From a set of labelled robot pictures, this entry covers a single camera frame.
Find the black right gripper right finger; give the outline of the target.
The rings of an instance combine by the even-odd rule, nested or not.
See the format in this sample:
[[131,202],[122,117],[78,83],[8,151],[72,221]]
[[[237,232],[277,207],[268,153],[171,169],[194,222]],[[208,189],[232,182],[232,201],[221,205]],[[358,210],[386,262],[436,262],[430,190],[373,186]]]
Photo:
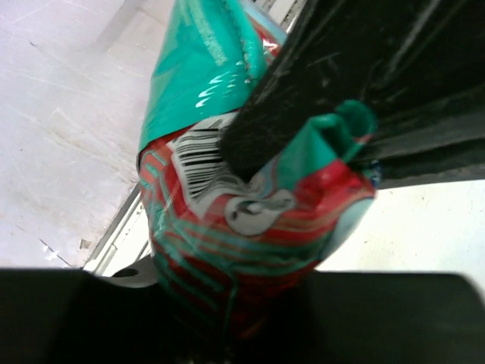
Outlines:
[[318,272],[305,296],[303,363],[484,361],[484,304],[461,275]]

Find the teal red snack pouch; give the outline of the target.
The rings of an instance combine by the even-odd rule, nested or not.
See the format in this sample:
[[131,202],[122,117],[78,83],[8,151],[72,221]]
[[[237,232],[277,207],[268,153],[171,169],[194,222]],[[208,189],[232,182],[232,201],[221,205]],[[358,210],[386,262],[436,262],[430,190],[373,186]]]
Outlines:
[[309,1],[290,34],[239,1],[177,1],[137,156],[175,343],[223,358],[352,233],[377,176],[351,162],[377,129],[336,18]]

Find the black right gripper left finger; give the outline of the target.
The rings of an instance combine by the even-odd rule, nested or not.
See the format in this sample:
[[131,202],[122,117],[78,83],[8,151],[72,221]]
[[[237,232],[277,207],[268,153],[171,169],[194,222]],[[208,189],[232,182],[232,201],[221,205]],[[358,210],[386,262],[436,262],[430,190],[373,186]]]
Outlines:
[[3,363],[157,363],[151,285],[79,269],[1,270]]

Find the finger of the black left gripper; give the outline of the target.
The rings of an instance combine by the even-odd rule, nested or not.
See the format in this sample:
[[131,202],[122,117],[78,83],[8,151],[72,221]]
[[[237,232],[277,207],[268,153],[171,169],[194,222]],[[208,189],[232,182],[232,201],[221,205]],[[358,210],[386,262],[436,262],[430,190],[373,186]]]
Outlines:
[[386,188],[484,176],[482,1],[309,1],[221,140],[248,180],[313,116],[356,100],[377,130],[352,157]]

